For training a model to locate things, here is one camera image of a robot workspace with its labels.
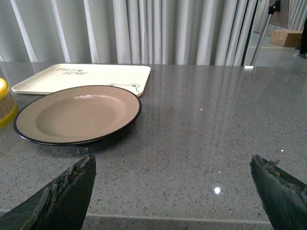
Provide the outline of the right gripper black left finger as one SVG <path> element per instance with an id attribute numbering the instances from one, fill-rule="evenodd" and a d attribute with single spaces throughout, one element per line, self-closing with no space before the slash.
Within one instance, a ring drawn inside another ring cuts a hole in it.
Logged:
<path id="1" fill-rule="evenodd" d="M 80 230 L 96 176 L 93 155 L 85 155 L 26 201 L 0 218 L 2 230 Z"/>

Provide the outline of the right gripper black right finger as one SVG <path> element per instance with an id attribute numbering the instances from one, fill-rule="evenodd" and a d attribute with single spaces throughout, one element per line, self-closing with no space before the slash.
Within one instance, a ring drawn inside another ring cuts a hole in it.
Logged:
<path id="1" fill-rule="evenodd" d="M 262 206 L 275 230 L 307 228 L 307 185 L 277 166 L 253 155 L 251 174 Z"/>

